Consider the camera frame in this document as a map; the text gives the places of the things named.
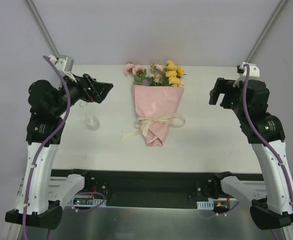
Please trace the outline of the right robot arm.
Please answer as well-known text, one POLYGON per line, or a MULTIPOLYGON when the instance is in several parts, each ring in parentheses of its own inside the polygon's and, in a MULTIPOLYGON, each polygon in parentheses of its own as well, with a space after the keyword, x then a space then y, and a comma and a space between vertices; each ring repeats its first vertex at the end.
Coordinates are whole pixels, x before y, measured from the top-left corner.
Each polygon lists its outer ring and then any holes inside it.
POLYGON ((234 80, 218 78, 209 93, 209 104, 234 112, 261 168, 266 194, 246 187, 229 171, 215 174, 208 184, 210 198, 226 194, 249 206, 250 216, 261 230, 293 223, 293 180, 286 163, 285 133, 278 117, 267 112, 270 91, 260 80, 250 79, 234 86, 234 80))

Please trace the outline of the pink flower stem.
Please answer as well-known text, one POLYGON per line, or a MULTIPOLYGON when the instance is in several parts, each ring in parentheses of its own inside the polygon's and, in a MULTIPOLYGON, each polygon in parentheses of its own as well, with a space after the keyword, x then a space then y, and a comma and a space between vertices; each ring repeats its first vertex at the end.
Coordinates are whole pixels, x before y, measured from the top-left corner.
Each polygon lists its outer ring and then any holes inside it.
POLYGON ((129 62, 124 67, 124 74, 127 77, 133 77, 134 85, 142 85, 145 77, 147 76, 147 70, 142 65, 135 65, 129 62))

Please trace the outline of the pink and purple wrapping paper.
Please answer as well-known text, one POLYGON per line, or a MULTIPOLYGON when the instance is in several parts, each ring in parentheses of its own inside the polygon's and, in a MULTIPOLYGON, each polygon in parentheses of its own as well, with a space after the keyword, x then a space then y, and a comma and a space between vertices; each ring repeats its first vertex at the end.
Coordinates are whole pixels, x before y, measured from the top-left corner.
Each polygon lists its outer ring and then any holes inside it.
MULTIPOLYGON (((177 113, 184 89, 174 86, 134 85, 132 96, 138 117, 157 119, 164 115, 177 113)), ((163 146, 170 130, 169 125, 154 123, 144 137, 149 147, 163 146)))

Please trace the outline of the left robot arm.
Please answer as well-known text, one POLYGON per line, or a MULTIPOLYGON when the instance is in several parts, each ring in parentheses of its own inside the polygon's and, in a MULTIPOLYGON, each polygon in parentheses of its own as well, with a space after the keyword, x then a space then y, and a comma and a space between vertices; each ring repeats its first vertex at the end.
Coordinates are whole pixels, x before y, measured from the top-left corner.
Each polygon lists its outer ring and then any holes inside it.
POLYGON ((79 192, 92 190, 88 170, 73 169, 56 191, 49 194, 53 161, 61 143, 65 119, 70 108, 79 100, 100 104, 114 87, 98 82, 88 74, 64 76, 66 86, 59 89, 41 79, 28 89, 31 117, 27 125, 27 167, 22 187, 22 200, 5 214, 7 223, 24 227, 54 230, 63 216, 63 209, 79 192))

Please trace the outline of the cream ribbon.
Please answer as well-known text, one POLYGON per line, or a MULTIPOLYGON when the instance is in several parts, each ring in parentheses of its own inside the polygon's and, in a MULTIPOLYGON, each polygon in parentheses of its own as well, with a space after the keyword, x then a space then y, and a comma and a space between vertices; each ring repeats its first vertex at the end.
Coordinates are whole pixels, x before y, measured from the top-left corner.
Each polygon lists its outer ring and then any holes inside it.
POLYGON ((185 118, 178 114, 178 113, 170 113, 161 116, 160 118, 144 118, 138 117, 135 121, 135 128, 137 129, 135 132, 127 133, 122 136, 123 140, 133 138, 139 135, 144 137, 147 136, 149 128, 151 125, 159 123, 159 124, 166 124, 173 128, 181 128, 185 125, 186 120, 185 118))

